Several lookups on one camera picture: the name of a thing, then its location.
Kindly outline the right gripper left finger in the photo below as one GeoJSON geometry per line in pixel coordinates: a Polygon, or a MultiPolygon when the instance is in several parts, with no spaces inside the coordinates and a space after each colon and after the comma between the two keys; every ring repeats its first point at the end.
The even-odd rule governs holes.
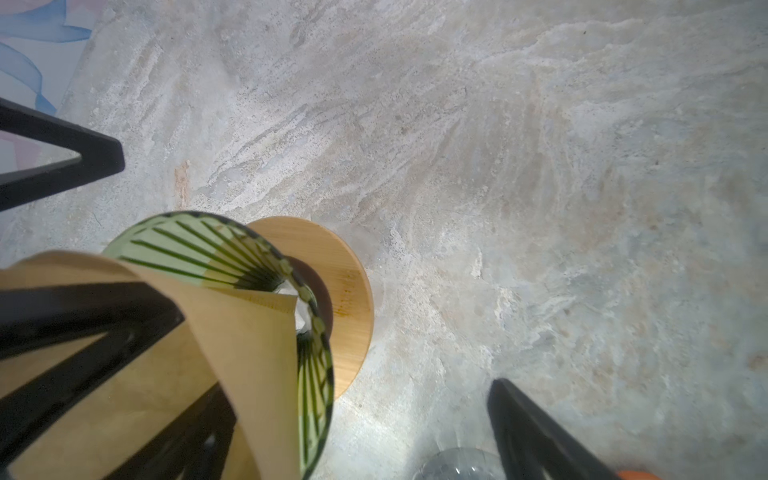
{"type": "MultiPolygon", "coordinates": [[[[9,478],[12,462],[65,413],[183,320],[170,299],[141,282],[2,291],[4,360],[89,336],[97,338],[2,395],[2,478],[9,478]]],[[[219,479],[235,423],[222,388],[213,385],[108,476],[219,479]]]]}

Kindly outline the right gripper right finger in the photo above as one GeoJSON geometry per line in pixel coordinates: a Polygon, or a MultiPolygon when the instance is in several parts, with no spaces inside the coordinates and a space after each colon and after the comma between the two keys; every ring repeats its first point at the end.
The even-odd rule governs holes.
{"type": "Polygon", "coordinates": [[[508,479],[618,477],[511,381],[492,382],[487,410],[508,479]]]}

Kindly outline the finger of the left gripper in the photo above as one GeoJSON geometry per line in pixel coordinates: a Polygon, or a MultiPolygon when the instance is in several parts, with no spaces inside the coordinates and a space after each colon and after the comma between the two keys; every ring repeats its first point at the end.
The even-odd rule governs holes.
{"type": "Polygon", "coordinates": [[[75,153],[67,160],[3,173],[3,211],[116,175],[125,169],[119,140],[6,99],[1,101],[1,131],[75,153]]]}

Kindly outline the green glass dripper cone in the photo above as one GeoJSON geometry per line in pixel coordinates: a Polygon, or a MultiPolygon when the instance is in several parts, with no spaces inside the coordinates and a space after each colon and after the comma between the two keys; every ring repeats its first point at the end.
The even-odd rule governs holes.
{"type": "Polygon", "coordinates": [[[268,293],[285,286],[293,289],[308,316],[296,332],[296,344],[300,473],[310,478],[330,430],[335,379],[318,301],[288,258],[249,227],[199,211],[145,219],[113,239],[103,253],[207,288],[268,293]]]}

